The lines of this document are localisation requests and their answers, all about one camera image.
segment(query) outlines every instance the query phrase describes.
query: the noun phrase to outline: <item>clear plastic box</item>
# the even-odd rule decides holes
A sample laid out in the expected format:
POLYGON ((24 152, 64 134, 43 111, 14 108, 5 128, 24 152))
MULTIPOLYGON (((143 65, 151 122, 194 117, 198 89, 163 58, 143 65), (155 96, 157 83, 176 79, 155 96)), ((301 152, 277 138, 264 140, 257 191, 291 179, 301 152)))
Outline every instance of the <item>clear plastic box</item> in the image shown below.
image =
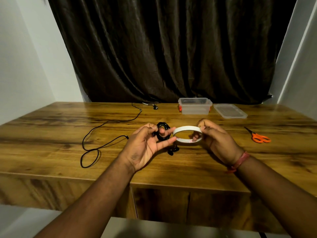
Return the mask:
POLYGON ((236 105, 230 103, 215 104, 214 108, 225 119, 245 119, 248 116, 236 105))
POLYGON ((178 103, 182 114, 208 114, 212 106, 208 98, 180 98, 178 103))

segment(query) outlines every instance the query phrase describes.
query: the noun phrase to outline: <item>person's left hand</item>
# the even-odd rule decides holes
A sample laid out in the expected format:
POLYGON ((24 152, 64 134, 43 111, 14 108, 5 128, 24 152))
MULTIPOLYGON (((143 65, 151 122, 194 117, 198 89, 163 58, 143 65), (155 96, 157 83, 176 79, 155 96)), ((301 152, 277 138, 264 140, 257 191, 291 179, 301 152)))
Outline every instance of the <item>person's left hand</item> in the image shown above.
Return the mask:
MULTIPOLYGON (((152 136, 152 133, 157 130, 158 127, 156 124, 147 123, 143 125, 132 133, 125 147, 121 151, 119 156, 127 158, 134 167, 135 172, 143 168, 155 152, 176 141, 176 137, 172 137, 168 140, 158 142, 157 136, 152 136)), ((174 130, 175 127, 168 130, 161 127, 159 132, 162 137, 165 137, 172 134, 174 130)))

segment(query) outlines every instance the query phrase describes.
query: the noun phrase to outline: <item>orange scissors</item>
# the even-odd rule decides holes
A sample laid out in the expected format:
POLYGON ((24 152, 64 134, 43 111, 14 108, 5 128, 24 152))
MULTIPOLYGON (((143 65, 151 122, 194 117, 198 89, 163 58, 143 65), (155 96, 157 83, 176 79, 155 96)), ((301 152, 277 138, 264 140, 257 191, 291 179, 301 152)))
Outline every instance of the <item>orange scissors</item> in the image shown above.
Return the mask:
POLYGON ((268 137, 256 134, 255 132, 251 131, 247 127, 245 127, 245 129, 248 130, 250 134, 252 134, 252 140, 254 142, 256 143, 270 143, 271 142, 271 140, 268 137))

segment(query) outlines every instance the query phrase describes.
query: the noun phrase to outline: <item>curtain fold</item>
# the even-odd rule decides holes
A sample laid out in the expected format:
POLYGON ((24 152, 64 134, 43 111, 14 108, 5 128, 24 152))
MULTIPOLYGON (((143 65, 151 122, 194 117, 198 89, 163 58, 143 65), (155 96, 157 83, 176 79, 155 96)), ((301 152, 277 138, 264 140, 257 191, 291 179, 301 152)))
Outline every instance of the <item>curtain fold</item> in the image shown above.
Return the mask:
POLYGON ((261 103, 296 0, 48 0, 91 101, 261 103))

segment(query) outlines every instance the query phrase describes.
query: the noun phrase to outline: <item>person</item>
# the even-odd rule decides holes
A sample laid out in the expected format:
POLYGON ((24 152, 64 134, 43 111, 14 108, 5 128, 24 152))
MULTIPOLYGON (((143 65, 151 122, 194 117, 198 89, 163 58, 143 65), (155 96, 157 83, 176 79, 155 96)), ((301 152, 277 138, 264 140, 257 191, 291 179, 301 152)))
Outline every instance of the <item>person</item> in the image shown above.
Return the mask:
MULTIPOLYGON (((220 126, 210 120, 197 124, 209 149, 228 167, 245 157, 243 148, 220 126)), ((175 127, 159 129, 165 137, 175 127)), ((35 237, 101 237, 110 216, 133 175, 142 169, 153 154, 176 141, 176 137, 158 142, 152 133, 155 124, 145 124, 127 141, 118 157, 89 189, 35 237)), ((196 140, 198 133, 193 133, 196 140)), ((292 237, 317 237, 317 198, 299 188, 270 167, 248 157, 236 174, 255 192, 292 237)))

